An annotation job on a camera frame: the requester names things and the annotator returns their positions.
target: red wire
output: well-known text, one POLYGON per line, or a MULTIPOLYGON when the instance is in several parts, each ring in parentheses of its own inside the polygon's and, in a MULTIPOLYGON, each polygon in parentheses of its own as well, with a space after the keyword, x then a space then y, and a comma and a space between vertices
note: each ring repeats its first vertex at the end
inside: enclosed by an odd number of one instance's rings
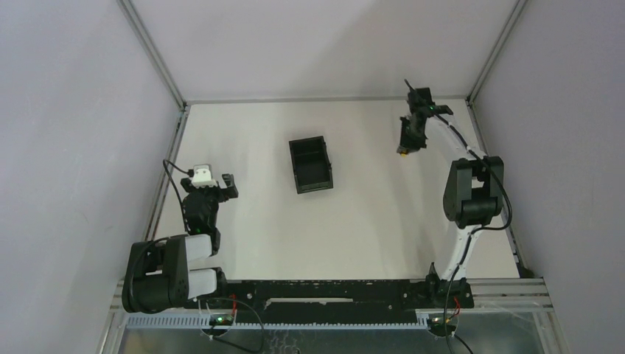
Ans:
POLYGON ((455 301, 455 313, 452 315, 452 318, 460 314, 460 308, 461 308, 460 302, 458 301, 457 297, 454 296, 453 301, 455 301))

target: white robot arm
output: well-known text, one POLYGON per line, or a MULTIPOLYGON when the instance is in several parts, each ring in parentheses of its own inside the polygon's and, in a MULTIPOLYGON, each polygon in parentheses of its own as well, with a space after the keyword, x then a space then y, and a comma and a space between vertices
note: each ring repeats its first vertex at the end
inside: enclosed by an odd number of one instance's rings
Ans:
POLYGON ((443 196, 443 209, 450 225, 429 276, 442 285, 465 278, 475 241, 492 218, 501 212, 503 162, 470 147, 454 126, 451 109, 435 105, 430 89, 414 89, 410 84, 408 88, 411 115, 402 117, 397 152, 402 155, 416 152, 426 148, 427 141, 442 152, 450 165, 443 196), (474 187, 474 178, 483 185, 474 187))

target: white table surface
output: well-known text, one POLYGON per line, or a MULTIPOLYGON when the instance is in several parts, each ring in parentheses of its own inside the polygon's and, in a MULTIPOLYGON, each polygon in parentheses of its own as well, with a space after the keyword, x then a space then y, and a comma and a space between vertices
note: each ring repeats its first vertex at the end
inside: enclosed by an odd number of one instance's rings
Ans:
MULTIPOLYGON (((464 101, 436 102, 451 107, 477 146, 464 101)), ((433 148, 395 153, 407 111, 399 100, 192 105, 175 163, 210 163, 219 179, 233 173, 239 189, 238 199, 220 205, 218 255, 192 268, 220 266, 230 280, 425 277, 449 226, 442 210, 449 165, 433 148), (288 143, 320 135, 334 188, 298 195, 288 143)), ((184 195, 182 177, 174 173, 184 195)), ((169 188, 156 237, 183 232, 169 188)), ((518 277, 505 232, 482 234, 467 277, 518 277)))

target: black cable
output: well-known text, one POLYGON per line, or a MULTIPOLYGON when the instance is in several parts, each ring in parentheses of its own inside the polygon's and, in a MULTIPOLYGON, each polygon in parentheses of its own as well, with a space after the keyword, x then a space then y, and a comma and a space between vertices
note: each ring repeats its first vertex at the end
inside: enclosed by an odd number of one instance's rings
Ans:
MULTIPOLYGON (((212 338, 215 341, 218 341, 220 343, 224 343, 226 345, 229 345, 233 348, 237 348, 238 350, 242 350, 246 353, 252 353, 252 354, 256 354, 256 353, 260 353, 262 352, 262 348, 265 346, 265 326, 262 323, 262 320, 260 319, 260 315, 256 312, 256 310, 254 310, 250 305, 244 303, 243 301, 237 300, 237 299, 231 299, 229 297, 211 297, 210 300, 226 300, 226 301, 232 301, 232 302, 236 302, 237 304, 241 304, 243 306, 246 306, 247 308, 249 308, 250 310, 252 310, 252 312, 254 312, 254 315, 256 315, 256 318, 258 319, 258 323, 260 324, 260 347, 258 349, 248 349, 246 347, 242 347, 238 344, 232 343, 231 341, 226 341, 225 339, 222 339, 220 337, 216 337, 213 336, 212 338)), ((213 328, 215 327, 215 324, 212 325, 212 327, 209 329, 208 333, 204 330, 202 330, 204 333, 211 335, 211 332, 213 331, 213 328)))
POLYGON ((176 198, 178 198, 178 204, 180 204, 180 213, 182 214, 182 223, 184 224, 184 231, 186 233, 189 233, 189 227, 186 225, 186 219, 184 217, 184 207, 182 206, 182 199, 180 198, 180 193, 178 192, 178 188, 176 187, 175 183, 174 183, 174 179, 172 178, 172 174, 170 173, 170 170, 167 168, 167 165, 171 164, 176 170, 181 171, 184 174, 187 174, 185 171, 183 171, 181 168, 179 168, 178 166, 176 166, 175 164, 173 164, 173 162, 164 159, 163 160, 163 168, 165 169, 165 173, 167 174, 167 178, 170 180, 170 183, 172 184, 172 187, 174 187, 174 192, 176 193, 176 198))
POLYGON ((169 240, 170 237, 163 237, 163 238, 159 238, 156 240, 152 240, 148 243, 146 243, 146 245, 141 249, 141 251, 139 251, 139 254, 137 255, 137 257, 135 258, 135 261, 133 262, 133 265, 130 267, 130 279, 128 280, 128 303, 130 304, 130 306, 132 307, 138 307, 138 310, 143 312, 143 313, 159 313, 162 312, 162 310, 149 310, 147 309, 145 306, 143 306, 139 300, 135 299, 135 295, 133 292, 133 283, 134 283, 134 279, 135 279, 135 271, 136 271, 136 267, 139 264, 139 261, 141 261, 141 259, 143 258, 144 254, 147 253, 147 250, 150 249, 150 247, 154 246, 155 244, 161 242, 161 241, 165 241, 165 240, 169 240))
POLYGON ((464 347, 465 347, 467 350, 469 350, 469 353, 474 354, 474 353, 473 353, 473 350, 471 350, 471 348, 469 347, 469 345, 468 345, 468 344, 467 344, 464 340, 462 340, 462 338, 458 337, 457 335, 456 335, 456 336, 454 336, 454 337, 455 337, 456 339, 458 339, 458 340, 459 340, 459 341, 460 341, 460 342, 464 345, 464 347))

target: black box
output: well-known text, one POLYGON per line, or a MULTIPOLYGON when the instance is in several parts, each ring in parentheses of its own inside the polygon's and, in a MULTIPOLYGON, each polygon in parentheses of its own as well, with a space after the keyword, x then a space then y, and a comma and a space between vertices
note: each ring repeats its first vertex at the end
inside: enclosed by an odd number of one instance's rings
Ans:
POLYGON ((332 165, 322 136, 289 142, 297 194, 332 188, 332 165))

